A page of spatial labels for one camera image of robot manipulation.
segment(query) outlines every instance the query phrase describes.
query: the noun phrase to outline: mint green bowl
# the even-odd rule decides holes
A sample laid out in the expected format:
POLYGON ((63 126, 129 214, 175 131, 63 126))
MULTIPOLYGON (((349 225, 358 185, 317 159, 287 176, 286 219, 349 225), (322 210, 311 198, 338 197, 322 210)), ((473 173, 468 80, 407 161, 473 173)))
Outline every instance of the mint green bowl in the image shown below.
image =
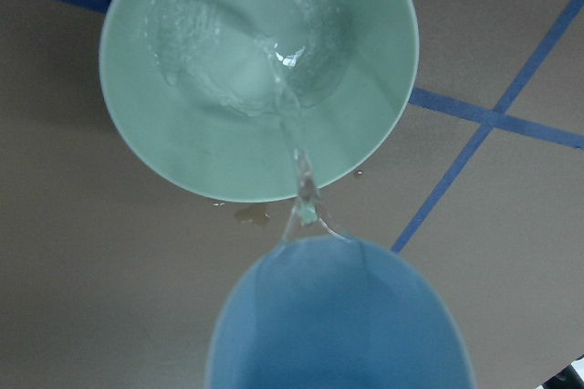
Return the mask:
POLYGON ((113 0, 100 41, 101 87, 121 136, 152 170, 226 201, 295 194, 279 118, 247 111, 264 107, 275 86, 257 35, 281 50, 274 56, 302 103, 302 145, 319 186, 387 138, 418 64, 412 0, 113 0), (174 17, 177 33, 169 30, 174 17), (251 102, 230 104, 232 92, 251 102))

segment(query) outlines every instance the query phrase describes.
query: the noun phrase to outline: gray surface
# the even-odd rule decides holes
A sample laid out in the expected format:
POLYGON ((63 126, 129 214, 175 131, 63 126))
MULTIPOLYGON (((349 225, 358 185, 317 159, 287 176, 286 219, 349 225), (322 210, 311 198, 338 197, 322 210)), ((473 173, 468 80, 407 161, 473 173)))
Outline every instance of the gray surface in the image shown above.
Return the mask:
MULTIPOLYGON (((246 205, 162 180, 101 99, 103 16, 0 1, 0 387, 201 387, 214 319, 291 204, 241 224, 246 205)), ((493 106, 567 1, 414 0, 418 85, 493 106)), ((582 132, 581 28, 511 113, 582 132)), ((409 106, 361 178, 324 190, 329 209, 389 247, 475 129, 409 106)), ((584 352, 582 158, 494 132, 403 252, 449 304, 482 389, 533 388, 584 352)))

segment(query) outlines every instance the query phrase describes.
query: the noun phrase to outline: water droplet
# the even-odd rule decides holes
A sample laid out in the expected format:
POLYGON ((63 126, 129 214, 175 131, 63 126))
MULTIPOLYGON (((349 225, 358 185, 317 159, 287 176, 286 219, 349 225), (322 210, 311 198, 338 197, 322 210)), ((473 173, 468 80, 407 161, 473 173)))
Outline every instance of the water droplet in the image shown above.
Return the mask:
POLYGON ((267 204, 252 204, 237 211, 234 217, 239 223, 253 223, 260 227, 266 227, 270 221, 267 204))

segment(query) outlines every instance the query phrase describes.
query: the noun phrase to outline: water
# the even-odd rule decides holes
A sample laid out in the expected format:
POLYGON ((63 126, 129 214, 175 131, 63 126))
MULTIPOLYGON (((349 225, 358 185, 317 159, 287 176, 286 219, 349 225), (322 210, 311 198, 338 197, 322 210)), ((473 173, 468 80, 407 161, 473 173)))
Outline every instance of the water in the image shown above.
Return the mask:
POLYGON ((249 0, 146 1, 142 34, 166 82, 188 76, 194 95, 249 116, 277 113, 282 93, 319 103, 347 66, 344 0, 269 0, 263 22, 249 0))

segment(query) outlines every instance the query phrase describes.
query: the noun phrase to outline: black object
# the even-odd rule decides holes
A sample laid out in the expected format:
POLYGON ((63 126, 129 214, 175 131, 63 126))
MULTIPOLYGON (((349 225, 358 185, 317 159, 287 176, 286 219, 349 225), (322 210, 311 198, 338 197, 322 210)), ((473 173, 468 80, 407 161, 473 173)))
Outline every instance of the black object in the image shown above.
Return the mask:
POLYGON ((584 382, 572 365, 564 368, 545 383, 544 389, 584 389, 584 382))

